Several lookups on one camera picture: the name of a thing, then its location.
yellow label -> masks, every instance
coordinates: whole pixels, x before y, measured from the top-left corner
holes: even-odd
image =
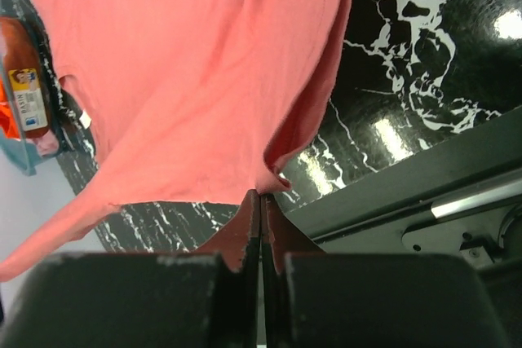
[[[13,69],[9,71],[9,79],[13,91],[35,91],[40,88],[38,75],[34,68]]]

screw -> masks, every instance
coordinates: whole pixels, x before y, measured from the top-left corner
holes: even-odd
[[[473,258],[478,258],[480,257],[480,252],[477,250],[477,249],[471,249],[470,252],[469,252],[470,256],[472,256]]]

bottle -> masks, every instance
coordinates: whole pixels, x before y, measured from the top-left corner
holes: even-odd
[[[0,56],[5,74],[4,81],[9,85],[0,86],[4,89],[0,91],[0,101],[4,101],[0,102],[4,123],[14,121],[14,116],[9,111],[16,110],[21,126],[16,139],[20,139],[22,132],[27,139],[41,138],[51,125],[50,110],[44,99],[46,90],[41,83],[42,67],[30,36],[15,18],[0,17]],[[12,91],[14,105],[6,102],[5,89]],[[7,134],[7,137],[16,137],[17,128],[15,126],[13,131],[11,127],[11,135]]]

glossy black surface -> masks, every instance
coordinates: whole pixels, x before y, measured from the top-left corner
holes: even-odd
[[[8,8],[33,12],[29,0],[2,0]],[[294,190],[277,195],[282,209],[303,208],[520,106],[521,64],[522,0],[353,0],[337,85],[319,134],[284,170]],[[67,97],[63,105],[75,106]],[[59,163],[80,192],[97,165],[89,131],[76,124],[76,151]],[[132,205],[96,231],[107,249],[192,249],[236,208]]]

white tag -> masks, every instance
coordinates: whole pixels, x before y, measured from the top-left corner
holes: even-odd
[[[91,126],[91,118],[87,114],[87,112],[83,112],[80,116],[80,123],[82,124],[83,128],[87,129]]]

